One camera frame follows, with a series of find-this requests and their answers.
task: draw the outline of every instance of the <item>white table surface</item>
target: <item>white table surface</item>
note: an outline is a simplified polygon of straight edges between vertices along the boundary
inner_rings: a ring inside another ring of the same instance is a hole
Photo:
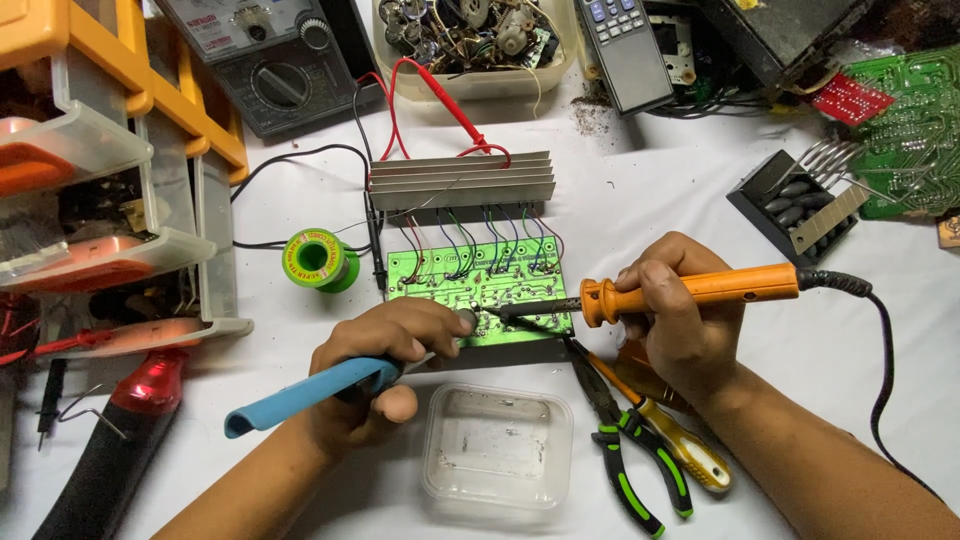
[[[609,110],[571,105],[583,93],[579,66],[543,96],[540,119],[532,100],[466,104],[465,111],[487,141],[512,152],[550,150],[557,189],[545,219],[566,240],[564,277],[615,276],[667,231],[687,233],[730,265],[783,262],[770,245],[727,202],[724,195],[753,167],[783,148],[793,155],[816,139],[814,118],[707,118],[666,120],[642,114],[627,121]],[[397,99],[397,117],[415,158],[451,157],[469,139],[439,104]],[[339,142],[361,147],[349,117],[295,140],[300,150]],[[384,110],[364,124],[376,157],[389,138]],[[287,141],[264,147],[247,133],[251,166],[294,151]],[[363,219],[358,159],[333,151],[266,169],[234,205],[234,232],[245,242],[287,238],[308,227],[337,230]],[[484,228],[470,227],[478,241]],[[425,226],[435,246],[436,226]],[[863,222],[824,263],[874,283],[893,317],[897,384],[881,432],[888,449],[926,480],[954,509],[960,508],[960,259],[942,252],[932,227],[900,222]],[[367,242],[366,228],[342,234],[354,245]],[[383,234],[386,251],[408,249],[396,227]],[[241,315],[255,330],[194,352],[186,371],[179,418],[143,479],[119,537],[149,537],[260,442],[266,433],[237,440],[223,436],[224,416],[306,375],[311,351],[340,320],[379,302],[370,259],[349,291],[324,296],[293,285],[276,252],[237,253]],[[611,356],[614,331],[590,330],[577,322],[585,345]],[[881,379],[880,328],[873,305],[844,293],[817,290],[800,299],[751,306],[740,338],[739,358],[790,398],[853,433],[874,448],[870,409]],[[140,358],[71,363],[61,406],[97,382],[125,377]],[[536,353],[521,365],[455,369],[409,376],[420,396],[420,413],[385,448],[356,454],[322,486],[291,538],[640,538],[643,533],[619,507],[604,473],[598,447],[590,441],[596,419],[562,363],[538,363]],[[469,365],[454,367],[470,368]],[[36,451],[36,416],[45,370],[29,374],[18,397],[13,442],[12,487],[0,494],[0,538],[29,538],[73,470],[95,418],[59,425],[42,452]],[[439,522],[428,511],[420,485],[426,404],[446,382],[470,382],[561,397],[575,418],[569,495],[551,525],[536,531],[503,531]],[[102,406],[107,394],[89,398]],[[698,427],[695,422],[687,422]],[[696,511],[681,523],[671,510],[660,473],[641,451],[626,445],[628,474],[640,498],[667,526],[664,538],[790,538],[793,532],[770,501],[725,450],[735,486],[715,499],[692,489]]]

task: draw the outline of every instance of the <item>aluminum heat sink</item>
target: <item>aluminum heat sink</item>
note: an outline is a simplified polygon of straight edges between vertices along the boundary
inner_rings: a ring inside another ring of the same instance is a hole
[[[475,207],[549,201],[549,152],[371,163],[370,196],[381,210]]]

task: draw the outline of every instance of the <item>solder wire spool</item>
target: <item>solder wire spool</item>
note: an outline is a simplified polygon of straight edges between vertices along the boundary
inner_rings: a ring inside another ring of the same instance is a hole
[[[283,248],[283,272],[291,282],[320,292],[347,290],[360,274],[360,257],[323,229],[304,229]]]

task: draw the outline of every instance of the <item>green pcb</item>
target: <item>green pcb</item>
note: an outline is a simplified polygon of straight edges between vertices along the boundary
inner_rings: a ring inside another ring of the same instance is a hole
[[[500,307],[504,304],[558,300],[565,298],[564,277],[557,263],[557,243],[553,236],[519,241],[477,244],[457,248],[424,251],[416,282],[407,279],[417,267],[418,252],[387,255],[388,297],[416,296],[435,300],[451,309]],[[486,311],[473,335],[461,341],[464,347],[482,347],[573,334],[569,313],[526,317],[527,324],[504,326]]]
[[[893,204],[871,196],[860,214],[940,215],[960,206],[960,45],[855,63],[845,73],[897,98],[852,128],[867,147],[853,169],[873,189],[895,200],[907,197]],[[915,185],[920,188],[911,191]]]

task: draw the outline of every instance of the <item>pliers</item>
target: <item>pliers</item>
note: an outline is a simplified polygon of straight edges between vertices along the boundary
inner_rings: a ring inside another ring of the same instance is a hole
[[[693,503],[690,501],[684,472],[674,462],[663,439],[636,409],[620,410],[607,384],[589,364],[588,350],[576,339],[565,338],[564,344],[572,353],[570,362],[573,364],[577,381],[600,418],[599,431],[594,433],[592,438],[603,449],[604,464],[607,467],[610,485],[631,518],[653,538],[660,538],[665,527],[640,502],[630,481],[627,480],[623,456],[620,453],[620,433],[636,442],[654,458],[663,475],[674,510],[681,516],[687,517],[693,513]]]

